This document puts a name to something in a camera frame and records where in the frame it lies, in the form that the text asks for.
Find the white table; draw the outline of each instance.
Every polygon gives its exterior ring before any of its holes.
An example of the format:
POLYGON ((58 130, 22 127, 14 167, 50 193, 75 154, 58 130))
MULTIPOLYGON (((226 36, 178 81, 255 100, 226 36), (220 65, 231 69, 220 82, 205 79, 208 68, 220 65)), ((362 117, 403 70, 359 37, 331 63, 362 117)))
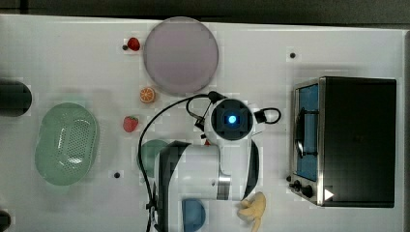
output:
MULTIPOLYGON (((124 38, 144 41, 155 20, 0 15, 0 75, 29 85, 34 101, 19 118, 0 118, 0 208, 14 217, 9 231, 144 231, 147 193, 135 163, 137 140, 148 118, 176 99, 159 93, 145 105, 140 88, 152 84, 141 53, 126 55, 124 38), (38 174, 34 151, 40 121, 58 102, 80 102, 101 126, 90 173, 69 188, 54 188, 38 174), (122 120, 138 114, 138 131, 122 120), (113 178, 119 171, 120 179, 113 178)), ((259 231, 402 231, 404 190, 404 31, 306 26, 205 23, 220 46, 217 90, 261 107, 282 120, 255 136, 262 170, 256 190, 268 204, 259 231), (289 53, 296 58, 290 59, 289 53), (397 147, 393 209, 317 208, 291 193, 290 94, 295 83, 321 75, 395 77, 397 147)), ((159 118, 147 138, 200 143, 183 106, 159 118)), ((238 202, 205 202, 201 231, 250 231, 237 217, 238 202)))

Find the blue light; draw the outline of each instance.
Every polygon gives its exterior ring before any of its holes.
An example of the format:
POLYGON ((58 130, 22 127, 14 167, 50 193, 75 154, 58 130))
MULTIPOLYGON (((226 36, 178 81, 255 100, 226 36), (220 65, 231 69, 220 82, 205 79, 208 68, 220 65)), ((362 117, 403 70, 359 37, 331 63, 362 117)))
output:
POLYGON ((229 116, 228 121, 230 124, 234 124, 236 122, 236 117, 235 116, 229 116))

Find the orange fruit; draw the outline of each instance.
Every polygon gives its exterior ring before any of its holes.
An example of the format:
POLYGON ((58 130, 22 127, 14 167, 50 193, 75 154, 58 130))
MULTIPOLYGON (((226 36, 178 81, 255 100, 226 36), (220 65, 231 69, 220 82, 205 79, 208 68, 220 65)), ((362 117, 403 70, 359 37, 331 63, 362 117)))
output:
POLYGON ((155 91, 151 87, 145 87, 139 93, 139 99, 144 103, 151 103, 155 100, 155 91))

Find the oven door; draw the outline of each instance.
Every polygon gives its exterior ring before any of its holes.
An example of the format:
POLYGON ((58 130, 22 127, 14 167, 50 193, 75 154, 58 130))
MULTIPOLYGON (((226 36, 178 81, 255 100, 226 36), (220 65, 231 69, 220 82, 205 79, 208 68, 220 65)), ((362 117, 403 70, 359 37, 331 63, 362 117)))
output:
POLYGON ((292 191, 317 202, 319 167, 319 82, 296 86, 294 99, 292 191))

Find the green basket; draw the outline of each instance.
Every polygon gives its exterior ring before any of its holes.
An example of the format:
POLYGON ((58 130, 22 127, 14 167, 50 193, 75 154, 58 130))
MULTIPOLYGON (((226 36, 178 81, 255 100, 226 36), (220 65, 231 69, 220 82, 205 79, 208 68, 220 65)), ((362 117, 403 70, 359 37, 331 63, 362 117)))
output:
POLYGON ((69 186, 90 170, 97 154, 99 125, 76 103, 61 103, 43 117, 35 163, 40 175, 56 186, 69 186))

